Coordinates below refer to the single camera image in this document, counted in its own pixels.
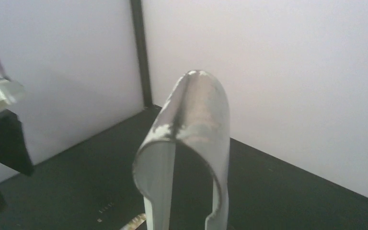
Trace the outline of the metal tongs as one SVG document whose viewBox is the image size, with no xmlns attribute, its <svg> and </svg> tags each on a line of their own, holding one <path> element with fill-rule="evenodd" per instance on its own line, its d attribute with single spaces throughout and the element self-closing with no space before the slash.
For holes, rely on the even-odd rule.
<svg viewBox="0 0 368 230">
<path fill-rule="evenodd" d="M 169 228 L 177 145 L 192 150 L 212 178 L 212 211 L 205 229 L 226 229 L 230 109 L 222 84 L 207 71 L 191 70 L 177 81 L 135 155 L 132 176 L 143 196 L 149 230 Z"/>
</svg>

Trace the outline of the floral cookie tray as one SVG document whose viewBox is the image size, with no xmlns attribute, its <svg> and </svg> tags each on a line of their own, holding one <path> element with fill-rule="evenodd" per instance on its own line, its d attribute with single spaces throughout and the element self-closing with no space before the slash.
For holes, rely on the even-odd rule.
<svg viewBox="0 0 368 230">
<path fill-rule="evenodd" d="M 136 230 L 147 220 L 145 213 L 139 214 L 132 218 L 127 224 L 125 224 L 120 230 Z"/>
</svg>

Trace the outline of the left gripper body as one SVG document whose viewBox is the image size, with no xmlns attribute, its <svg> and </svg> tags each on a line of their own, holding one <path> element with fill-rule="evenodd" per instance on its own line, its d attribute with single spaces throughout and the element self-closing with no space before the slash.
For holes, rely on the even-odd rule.
<svg viewBox="0 0 368 230">
<path fill-rule="evenodd" d="M 27 176 L 34 173 L 22 123 L 10 110 L 0 112 L 0 163 Z"/>
</svg>

